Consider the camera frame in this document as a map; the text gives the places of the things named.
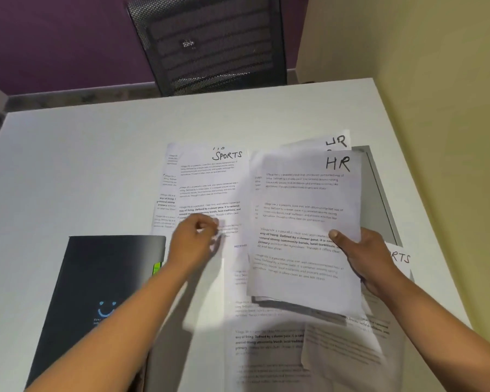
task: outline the black mesh chair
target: black mesh chair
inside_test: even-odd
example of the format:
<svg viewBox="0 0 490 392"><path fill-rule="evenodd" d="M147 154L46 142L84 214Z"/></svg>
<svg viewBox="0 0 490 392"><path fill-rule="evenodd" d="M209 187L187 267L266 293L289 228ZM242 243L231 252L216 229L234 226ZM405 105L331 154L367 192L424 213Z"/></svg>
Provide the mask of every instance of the black mesh chair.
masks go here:
<svg viewBox="0 0 490 392"><path fill-rule="evenodd" d="M162 96L287 84L280 0L130 0Z"/></svg>

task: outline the black notebook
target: black notebook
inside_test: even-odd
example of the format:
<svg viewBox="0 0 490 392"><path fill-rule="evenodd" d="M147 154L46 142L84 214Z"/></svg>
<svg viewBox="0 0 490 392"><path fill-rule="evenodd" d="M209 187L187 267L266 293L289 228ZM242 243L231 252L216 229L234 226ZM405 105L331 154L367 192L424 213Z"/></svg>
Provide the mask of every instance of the black notebook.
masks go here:
<svg viewBox="0 0 490 392"><path fill-rule="evenodd" d="M164 250L162 236L70 237L26 387L142 287Z"/></svg>

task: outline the green tab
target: green tab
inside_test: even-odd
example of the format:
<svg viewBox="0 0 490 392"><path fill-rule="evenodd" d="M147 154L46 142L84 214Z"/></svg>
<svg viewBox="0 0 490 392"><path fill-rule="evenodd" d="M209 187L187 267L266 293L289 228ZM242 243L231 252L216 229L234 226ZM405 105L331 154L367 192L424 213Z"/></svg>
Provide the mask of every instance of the green tab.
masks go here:
<svg viewBox="0 0 490 392"><path fill-rule="evenodd" d="M152 275L154 275L155 273L157 273L158 270L160 269L160 267L161 267L161 263L154 264L154 267L152 267Z"/></svg>

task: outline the person's left arm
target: person's left arm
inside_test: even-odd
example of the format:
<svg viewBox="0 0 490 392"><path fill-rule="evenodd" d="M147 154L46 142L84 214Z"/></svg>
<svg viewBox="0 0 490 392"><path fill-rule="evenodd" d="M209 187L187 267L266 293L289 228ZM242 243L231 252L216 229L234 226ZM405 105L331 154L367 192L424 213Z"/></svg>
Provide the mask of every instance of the person's left arm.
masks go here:
<svg viewBox="0 0 490 392"><path fill-rule="evenodd" d="M189 275L210 256L217 220L192 214L174 232L167 263L40 375L26 392L126 392Z"/></svg>

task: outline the purple wall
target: purple wall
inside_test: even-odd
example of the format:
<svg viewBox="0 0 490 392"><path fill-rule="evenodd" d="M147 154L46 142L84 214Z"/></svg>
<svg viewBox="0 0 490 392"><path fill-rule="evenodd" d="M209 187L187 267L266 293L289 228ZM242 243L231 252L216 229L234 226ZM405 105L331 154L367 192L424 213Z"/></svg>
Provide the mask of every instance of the purple wall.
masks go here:
<svg viewBox="0 0 490 392"><path fill-rule="evenodd" d="M0 89L8 95L154 78L125 0L0 0ZM296 66L308 0L281 0L287 67Z"/></svg>

